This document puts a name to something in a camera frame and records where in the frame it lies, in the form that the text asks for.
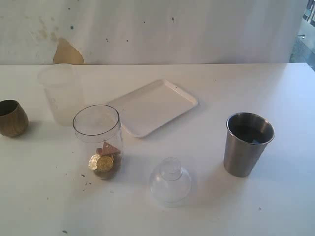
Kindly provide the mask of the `clear plastic shaker body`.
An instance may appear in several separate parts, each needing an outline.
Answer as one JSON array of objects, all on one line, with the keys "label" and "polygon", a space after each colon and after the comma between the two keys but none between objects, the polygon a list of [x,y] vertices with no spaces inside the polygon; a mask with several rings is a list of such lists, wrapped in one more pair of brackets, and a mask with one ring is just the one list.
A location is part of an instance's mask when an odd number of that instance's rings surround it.
[{"label": "clear plastic shaker body", "polygon": [[83,144],[83,154],[88,163],[104,142],[118,148],[123,157],[121,121],[115,108],[102,104],[88,106],[75,115],[72,125],[76,137]]}]

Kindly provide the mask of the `white rectangular tray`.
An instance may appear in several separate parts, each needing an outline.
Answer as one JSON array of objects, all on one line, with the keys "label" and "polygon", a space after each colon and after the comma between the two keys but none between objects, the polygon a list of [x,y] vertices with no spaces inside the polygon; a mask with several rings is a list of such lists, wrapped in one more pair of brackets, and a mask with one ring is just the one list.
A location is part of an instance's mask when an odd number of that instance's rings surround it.
[{"label": "white rectangular tray", "polygon": [[178,85],[155,80],[108,103],[120,114],[127,133],[143,138],[198,105],[198,100]]}]

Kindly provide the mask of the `stainless steel cup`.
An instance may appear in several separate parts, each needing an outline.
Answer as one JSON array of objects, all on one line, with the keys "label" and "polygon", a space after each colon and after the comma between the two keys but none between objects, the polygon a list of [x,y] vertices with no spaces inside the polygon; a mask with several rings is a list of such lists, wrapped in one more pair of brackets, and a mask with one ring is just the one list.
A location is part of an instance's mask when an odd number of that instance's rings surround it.
[{"label": "stainless steel cup", "polygon": [[265,118],[247,112],[231,115],[226,128],[223,166],[235,177],[247,177],[273,140],[274,128]]}]

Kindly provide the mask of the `brown wooden cup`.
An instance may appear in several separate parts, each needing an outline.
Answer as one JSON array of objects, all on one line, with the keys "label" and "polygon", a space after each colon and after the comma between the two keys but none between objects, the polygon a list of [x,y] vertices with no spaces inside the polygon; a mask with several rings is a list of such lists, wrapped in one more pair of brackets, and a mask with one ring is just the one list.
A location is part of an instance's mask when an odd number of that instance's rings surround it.
[{"label": "brown wooden cup", "polygon": [[23,134],[29,125],[29,119],[16,100],[0,102],[0,134],[6,137],[16,137]]}]

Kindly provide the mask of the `translucent plastic measuring cup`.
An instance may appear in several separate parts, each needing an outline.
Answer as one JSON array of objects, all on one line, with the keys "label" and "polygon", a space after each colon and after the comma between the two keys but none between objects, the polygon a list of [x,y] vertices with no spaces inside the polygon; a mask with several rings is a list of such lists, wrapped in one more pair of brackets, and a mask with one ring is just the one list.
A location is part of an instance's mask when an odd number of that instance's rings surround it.
[{"label": "translucent plastic measuring cup", "polygon": [[72,126],[75,115],[85,107],[80,77],[74,65],[49,65],[37,76],[42,85],[54,120]]}]

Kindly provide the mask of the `clear domed shaker lid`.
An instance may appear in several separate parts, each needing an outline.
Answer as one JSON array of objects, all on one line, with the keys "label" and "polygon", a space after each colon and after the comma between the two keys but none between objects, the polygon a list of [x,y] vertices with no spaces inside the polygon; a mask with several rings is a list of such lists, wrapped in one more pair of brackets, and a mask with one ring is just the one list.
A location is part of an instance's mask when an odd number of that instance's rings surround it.
[{"label": "clear domed shaker lid", "polygon": [[191,177],[178,159],[166,158],[151,173],[149,187],[158,201],[167,204],[178,203],[188,196]]}]

